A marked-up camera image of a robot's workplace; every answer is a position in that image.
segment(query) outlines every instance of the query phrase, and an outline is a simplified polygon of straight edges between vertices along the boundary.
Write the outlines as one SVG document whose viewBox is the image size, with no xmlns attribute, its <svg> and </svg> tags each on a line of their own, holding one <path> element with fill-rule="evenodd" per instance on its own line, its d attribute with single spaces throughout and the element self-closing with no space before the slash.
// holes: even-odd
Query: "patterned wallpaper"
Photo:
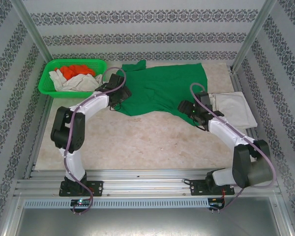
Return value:
<svg viewBox="0 0 295 236">
<path fill-rule="evenodd" d="M 25 0 L 54 58 L 231 65 L 265 0 Z"/>
<path fill-rule="evenodd" d="M 272 150 L 295 229 L 295 0 L 272 9 L 237 75 Z"/>
<path fill-rule="evenodd" d="M 23 178 L 46 104 L 44 60 L 10 1 L 0 0 L 0 223 Z"/>
</svg>

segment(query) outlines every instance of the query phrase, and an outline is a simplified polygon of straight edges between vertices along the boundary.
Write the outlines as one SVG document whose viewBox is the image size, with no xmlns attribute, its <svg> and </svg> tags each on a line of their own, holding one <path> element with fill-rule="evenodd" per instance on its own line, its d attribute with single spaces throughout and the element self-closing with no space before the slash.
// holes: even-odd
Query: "white towel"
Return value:
<svg viewBox="0 0 295 236">
<path fill-rule="evenodd" d="M 258 124 L 242 92 L 212 93 L 209 96 L 213 110 L 223 113 L 229 123 L 236 128 L 257 127 Z"/>
<path fill-rule="evenodd" d="M 90 75 L 79 74 L 66 80 L 60 70 L 49 72 L 50 78 L 54 82 L 56 91 L 95 91 L 102 84 L 102 75 L 95 78 Z"/>
</svg>

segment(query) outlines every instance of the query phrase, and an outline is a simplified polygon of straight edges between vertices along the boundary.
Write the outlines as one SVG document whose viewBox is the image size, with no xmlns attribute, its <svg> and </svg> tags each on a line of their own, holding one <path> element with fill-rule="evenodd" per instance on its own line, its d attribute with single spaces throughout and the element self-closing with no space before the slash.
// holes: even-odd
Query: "plastic basket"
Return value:
<svg viewBox="0 0 295 236">
<path fill-rule="evenodd" d="M 50 61 L 43 72 L 43 75 L 38 84 L 38 90 L 47 94 L 51 97 L 81 97 L 86 98 L 91 96 L 93 92 L 61 92 L 56 91 L 54 87 L 54 82 L 49 76 L 50 71 L 54 71 L 55 68 L 61 68 L 62 66 L 70 65 L 87 65 L 89 68 L 95 71 L 96 75 L 103 74 L 107 69 L 107 64 L 101 59 L 56 59 Z"/>
</svg>

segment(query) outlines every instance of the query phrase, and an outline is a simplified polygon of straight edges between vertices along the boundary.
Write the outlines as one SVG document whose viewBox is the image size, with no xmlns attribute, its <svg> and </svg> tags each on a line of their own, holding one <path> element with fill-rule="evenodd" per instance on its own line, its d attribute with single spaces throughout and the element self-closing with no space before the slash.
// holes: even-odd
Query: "beige table surface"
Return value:
<svg viewBox="0 0 295 236">
<path fill-rule="evenodd" d="M 161 65 L 170 64 L 147 63 L 147 67 Z M 209 93 L 234 91 L 226 64 L 203 64 L 203 67 Z M 63 157 L 50 133 L 58 107 L 70 107 L 80 101 L 53 100 L 36 170 L 64 170 Z M 232 152 L 220 139 L 179 117 L 166 112 L 129 117 L 108 108 L 86 123 L 81 153 L 86 170 L 220 168 L 230 167 L 233 160 Z"/>
</svg>

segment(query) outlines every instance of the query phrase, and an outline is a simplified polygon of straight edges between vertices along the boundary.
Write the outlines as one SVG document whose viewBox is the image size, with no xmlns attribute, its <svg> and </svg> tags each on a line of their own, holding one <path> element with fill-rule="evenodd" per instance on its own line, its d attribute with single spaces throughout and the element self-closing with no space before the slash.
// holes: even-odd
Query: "green cloth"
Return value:
<svg viewBox="0 0 295 236">
<path fill-rule="evenodd" d="M 146 61 L 137 64 L 124 64 L 126 85 L 132 96 L 121 104 L 121 113 L 137 116 L 153 111 L 169 112 L 179 116 L 188 123 L 192 119 L 178 111 L 178 105 L 183 100 L 194 102 L 189 90 L 193 82 L 202 84 L 207 90 L 206 73 L 199 64 L 158 66 L 146 69 Z M 199 86 L 194 86 L 194 92 L 200 92 Z"/>
</svg>

